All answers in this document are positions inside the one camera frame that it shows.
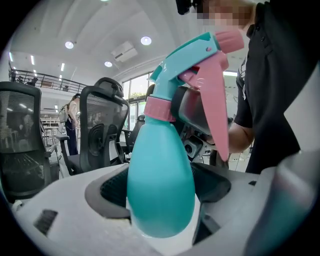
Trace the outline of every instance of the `black cushion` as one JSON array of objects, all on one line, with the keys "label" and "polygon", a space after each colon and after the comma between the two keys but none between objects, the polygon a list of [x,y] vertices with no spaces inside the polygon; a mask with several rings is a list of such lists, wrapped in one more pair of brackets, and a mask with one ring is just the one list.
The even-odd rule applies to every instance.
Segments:
[{"label": "black cushion", "polygon": [[68,155],[68,160],[70,164],[70,168],[75,172],[75,174],[81,174],[81,168],[80,168],[80,155]]}]

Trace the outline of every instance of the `spray bottle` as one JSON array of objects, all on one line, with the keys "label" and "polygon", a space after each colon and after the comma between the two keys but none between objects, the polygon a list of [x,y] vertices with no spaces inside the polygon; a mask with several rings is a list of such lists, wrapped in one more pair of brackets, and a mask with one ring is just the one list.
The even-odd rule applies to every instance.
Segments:
[{"label": "spray bottle", "polygon": [[239,31],[204,33],[183,44],[150,76],[155,88],[144,109],[145,125],[135,141],[127,197],[137,226],[147,235],[167,238],[190,222],[195,185],[184,145],[171,122],[171,101],[185,83],[200,91],[205,116],[221,158],[229,156],[223,71],[226,53],[244,47]]}]

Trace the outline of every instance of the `black mesh chair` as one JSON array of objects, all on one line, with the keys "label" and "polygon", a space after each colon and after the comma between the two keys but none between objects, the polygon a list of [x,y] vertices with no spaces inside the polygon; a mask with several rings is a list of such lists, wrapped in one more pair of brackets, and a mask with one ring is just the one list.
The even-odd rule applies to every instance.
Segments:
[{"label": "black mesh chair", "polygon": [[85,87],[80,95],[80,154],[67,156],[66,135],[56,135],[69,174],[76,175],[124,163],[120,134],[129,103],[112,90]]},{"label": "black mesh chair", "polygon": [[133,130],[122,129],[125,136],[125,146],[122,147],[122,150],[125,154],[131,153],[132,150],[134,149],[134,145],[138,137],[138,133],[144,124],[145,124],[145,115],[142,114],[138,116]]},{"label": "black mesh chair", "polygon": [[46,151],[40,103],[38,88],[0,82],[0,178],[9,202],[33,197],[56,176],[49,158],[57,144]]}]

